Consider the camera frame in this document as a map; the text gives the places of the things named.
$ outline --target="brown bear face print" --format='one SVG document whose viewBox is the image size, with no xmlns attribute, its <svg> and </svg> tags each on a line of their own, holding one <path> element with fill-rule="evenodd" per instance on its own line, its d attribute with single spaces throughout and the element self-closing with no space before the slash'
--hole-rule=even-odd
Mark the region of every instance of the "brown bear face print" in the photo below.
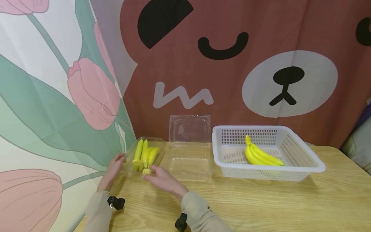
<svg viewBox="0 0 371 232">
<path fill-rule="evenodd" d="M 371 4 L 338 2 L 125 0 L 136 135 L 167 139 L 170 115 L 209 114 L 212 126 L 285 125 L 340 146 L 370 95 Z"/>
</svg>

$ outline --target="bear nose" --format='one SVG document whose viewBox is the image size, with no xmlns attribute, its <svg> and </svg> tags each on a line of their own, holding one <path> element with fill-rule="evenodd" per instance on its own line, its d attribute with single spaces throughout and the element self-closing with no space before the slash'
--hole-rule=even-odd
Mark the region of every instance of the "bear nose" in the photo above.
<svg viewBox="0 0 371 232">
<path fill-rule="evenodd" d="M 273 75 L 273 80 L 279 85 L 290 85 L 298 82 L 304 77 L 304 70 L 299 67 L 291 66 L 278 70 Z"/>
</svg>

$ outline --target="beige sleeve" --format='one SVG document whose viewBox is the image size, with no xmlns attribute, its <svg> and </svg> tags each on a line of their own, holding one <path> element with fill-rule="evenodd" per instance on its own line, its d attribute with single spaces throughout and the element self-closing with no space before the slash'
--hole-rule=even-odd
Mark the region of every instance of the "beige sleeve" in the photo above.
<svg viewBox="0 0 371 232">
<path fill-rule="evenodd" d="M 188 192 L 182 200 L 182 212 L 187 214 L 187 224 L 192 232 L 232 232 L 233 230 L 215 215 L 208 203 L 196 192 Z"/>
<path fill-rule="evenodd" d="M 85 210 L 86 221 L 83 232 L 108 232 L 112 210 L 108 205 L 108 191 L 93 193 Z"/>
</svg>

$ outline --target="banana bunch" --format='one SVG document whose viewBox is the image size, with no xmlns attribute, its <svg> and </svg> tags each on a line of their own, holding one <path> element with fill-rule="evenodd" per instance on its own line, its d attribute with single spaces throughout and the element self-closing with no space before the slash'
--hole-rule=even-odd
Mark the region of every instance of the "banana bunch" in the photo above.
<svg viewBox="0 0 371 232">
<path fill-rule="evenodd" d="M 281 160 L 269 155 L 268 153 L 258 148 L 255 144 L 253 144 L 248 135 L 246 135 L 245 137 L 245 142 L 246 142 L 245 156 L 251 164 L 285 166 L 285 164 Z"/>
<path fill-rule="evenodd" d="M 143 174 L 150 174 L 151 170 L 149 167 L 155 162 L 159 153 L 159 147 L 148 147 L 148 140 L 139 140 L 132 162 L 133 170 L 143 171 Z"/>
</svg>

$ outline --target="human hand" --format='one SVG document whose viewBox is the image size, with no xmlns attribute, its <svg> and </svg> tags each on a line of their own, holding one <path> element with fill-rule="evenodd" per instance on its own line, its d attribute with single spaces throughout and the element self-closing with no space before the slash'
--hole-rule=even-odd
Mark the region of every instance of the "human hand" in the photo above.
<svg viewBox="0 0 371 232">
<path fill-rule="evenodd" d="M 102 177 L 101 181 L 98 184 L 97 192 L 99 191 L 110 191 L 117 174 L 120 172 L 122 164 L 126 162 L 125 153 L 117 154 L 107 167 L 107 171 Z"/>
<path fill-rule="evenodd" d="M 164 168 L 152 165 L 150 169 L 155 175 L 148 174 L 144 175 L 143 178 L 155 187 L 172 194 L 181 202 L 189 190 Z"/>
</svg>

